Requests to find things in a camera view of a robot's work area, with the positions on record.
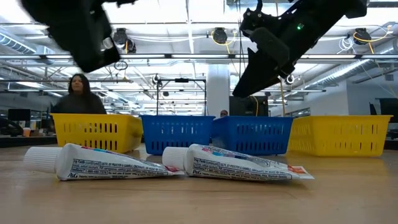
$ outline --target wooden table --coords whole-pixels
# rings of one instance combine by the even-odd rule
[[[0,223],[397,223],[398,151],[381,158],[270,157],[315,180],[240,182],[185,176],[59,182],[27,172],[27,147],[0,149]],[[133,156],[160,162],[144,148]]]

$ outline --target toothpaste cap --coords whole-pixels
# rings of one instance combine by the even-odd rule
[[[55,161],[61,147],[31,147],[25,154],[24,165],[31,171],[55,173]]]
[[[184,159],[187,151],[187,147],[166,147],[162,156],[163,165],[185,170]]]

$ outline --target white toothpaste tube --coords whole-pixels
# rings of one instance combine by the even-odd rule
[[[314,179],[303,167],[197,144],[189,148],[166,147],[162,160],[166,167],[184,170],[193,177],[259,181]]]
[[[32,147],[25,154],[24,164],[32,171],[56,174],[60,180],[137,179],[183,174],[153,162],[75,144]]]

